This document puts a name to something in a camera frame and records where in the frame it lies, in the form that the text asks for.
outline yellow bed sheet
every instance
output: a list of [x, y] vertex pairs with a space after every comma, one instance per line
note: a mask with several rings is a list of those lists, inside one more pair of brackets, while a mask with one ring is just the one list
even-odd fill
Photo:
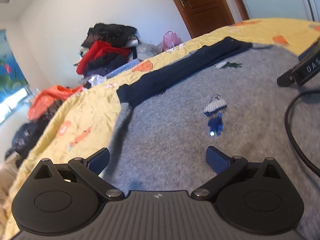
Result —
[[[171, 52], [161, 53], [150, 62], [144, 62], [106, 82], [69, 98], [51, 120], [36, 147], [29, 153], [11, 190], [9, 201], [16, 195], [32, 169], [42, 158], [53, 163], [67, 163], [71, 158], [87, 158], [102, 147], [107, 147], [115, 125], [120, 103], [116, 90], [123, 84], [136, 82], [143, 74], [187, 55], [203, 45], [212, 45], [226, 36], [247, 42], [280, 44], [295, 54], [302, 53], [320, 35], [320, 25], [295, 19], [253, 19], [233, 26], [225, 26], [209, 34], [192, 39]], [[19, 231], [11, 210], [4, 239], [10, 239]]]

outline green embroidery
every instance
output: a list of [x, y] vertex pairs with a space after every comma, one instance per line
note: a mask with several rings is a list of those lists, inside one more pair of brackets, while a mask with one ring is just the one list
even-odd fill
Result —
[[227, 62], [222, 68], [226, 69], [228, 67], [240, 68], [242, 67], [242, 63]]

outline gray sweater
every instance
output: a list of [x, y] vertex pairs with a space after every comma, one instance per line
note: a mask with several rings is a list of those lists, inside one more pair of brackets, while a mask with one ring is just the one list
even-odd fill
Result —
[[[297, 157], [284, 129], [284, 113], [301, 91], [318, 87], [320, 74], [302, 88], [280, 88], [276, 78], [298, 62], [297, 56], [272, 45], [224, 61], [231, 67], [208, 67], [122, 110], [109, 145], [111, 160], [103, 178], [129, 190], [192, 192], [216, 174], [205, 161], [208, 146], [249, 162], [276, 158], [298, 192], [305, 212], [297, 228], [306, 239], [320, 238], [320, 180]], [[219, 94], [228, 105], [223, 130], [210, 136], [203, 110]], [[320, 96], [305, 97], [292, 111], [292, 133], [308, 158], [320, 167]]]

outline door handle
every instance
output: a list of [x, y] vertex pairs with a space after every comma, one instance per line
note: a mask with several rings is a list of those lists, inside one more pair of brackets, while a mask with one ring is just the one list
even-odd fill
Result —
[[186, 6], [186, 0], [180, 0], [180, 3], [182, 5], [183, 8], [187, 7]]

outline wooden door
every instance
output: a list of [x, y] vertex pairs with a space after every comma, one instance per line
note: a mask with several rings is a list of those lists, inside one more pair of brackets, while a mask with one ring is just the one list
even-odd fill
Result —
[[174, 0], [192, 38], [234, 23], [225, 0]]

